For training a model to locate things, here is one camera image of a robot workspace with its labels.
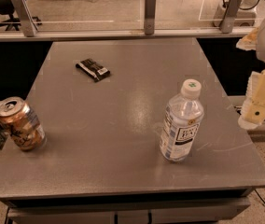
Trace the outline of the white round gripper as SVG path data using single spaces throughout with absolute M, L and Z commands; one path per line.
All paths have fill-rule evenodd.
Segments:
M 259 60 L 265 62 L 265 19 L 236 43 L 237 49 L 256 50 Z M 238 124 L 245 130 L 254 130 L 265 120 L 265 69 L 253 71 L 248 79 L 245 100 Z

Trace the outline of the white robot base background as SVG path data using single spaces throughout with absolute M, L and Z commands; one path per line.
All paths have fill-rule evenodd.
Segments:
M 253 26 L 257 18 L 257 5 L 260 0 L 242 0 L 237 12 L 234 26 Z M 213 25 L 219 27 L 229 0 L 222 0 L 216 9 Z

